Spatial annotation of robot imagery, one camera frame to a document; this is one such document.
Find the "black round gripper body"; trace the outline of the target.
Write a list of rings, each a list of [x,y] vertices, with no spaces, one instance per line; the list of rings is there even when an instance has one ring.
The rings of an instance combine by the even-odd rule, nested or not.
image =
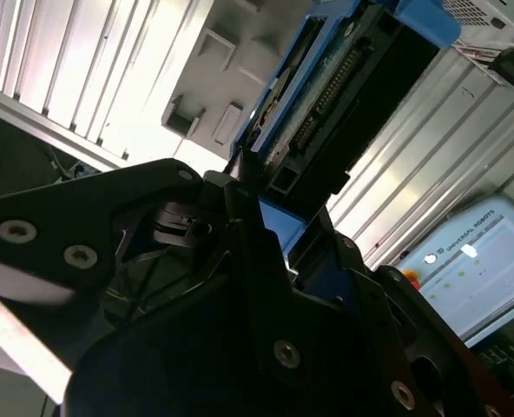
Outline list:
[[[218,276],[97,342],[67,416],[395,416],[391,382],[340,306],[300,292],[287,331],[254,339],[240,285]],[[258,362],[256,348],[265,351]]]

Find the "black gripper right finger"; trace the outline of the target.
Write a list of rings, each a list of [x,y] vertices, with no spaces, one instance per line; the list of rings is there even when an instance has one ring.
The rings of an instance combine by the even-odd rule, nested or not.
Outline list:
[[[396,268],[369,269],[356,244],[317,216],[325,267],[315,294],[355,314],[352,359],[365,365],[366,413],[514,416],[514,400]]]

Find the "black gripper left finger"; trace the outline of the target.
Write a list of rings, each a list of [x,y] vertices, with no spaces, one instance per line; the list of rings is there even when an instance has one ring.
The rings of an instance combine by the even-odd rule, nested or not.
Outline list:
[[[195,253],[187,292],[226,276],[257,342],[287,331],[295,291],[254,186],[164,159],[0,197],[0,350],[42,389],[66,391],[97,342],[170,303],[116,328],[102,311],[122,268],[173,248]]]

